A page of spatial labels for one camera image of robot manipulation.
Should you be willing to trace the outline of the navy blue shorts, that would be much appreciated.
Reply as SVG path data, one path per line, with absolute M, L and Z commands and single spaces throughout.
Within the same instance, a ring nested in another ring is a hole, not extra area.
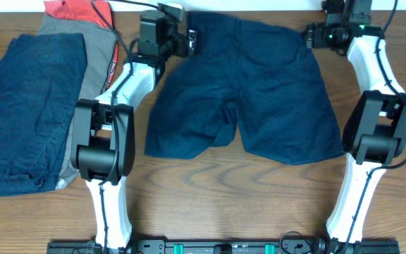
M 343 154 L 316 58 L 301 34 L 221 13 L 193 12 L 197 51 L 167 77 L 149 115 L 144 152 L 192 159 L 229 145 L 301 165 Z

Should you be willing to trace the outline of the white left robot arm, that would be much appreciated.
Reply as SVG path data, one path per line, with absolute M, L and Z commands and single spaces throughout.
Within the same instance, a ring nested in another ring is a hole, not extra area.
M 68 253 L 128 253 L 133 228 L 128 219 L 126 180 L 135 160 L 134 113 L 158 84 L 171 56 L 195 53 L 197 32 L 178 31 L 185 9 L 150 4 L 140 14 L 140 36 L 126 44 L 123 70 L 105 92 L 75 106 L 71 162 L 92 195 L 97 235 Z

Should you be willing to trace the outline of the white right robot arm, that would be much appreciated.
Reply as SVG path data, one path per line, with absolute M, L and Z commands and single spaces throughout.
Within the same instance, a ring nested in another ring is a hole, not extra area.
M 406 164 L 406 93 L 386 53 L 385 28 L 372 25 L 371 1 L 322 1 L 326 21 L 310 23 L 307 47 L 329 48 L 352 64 L 360 99 L 342 136 L 346 169 L 326 234 L 311 253 L 399 253 L 396 240 L 365 240 L 364 220 L 374 191 L 388 170 Z

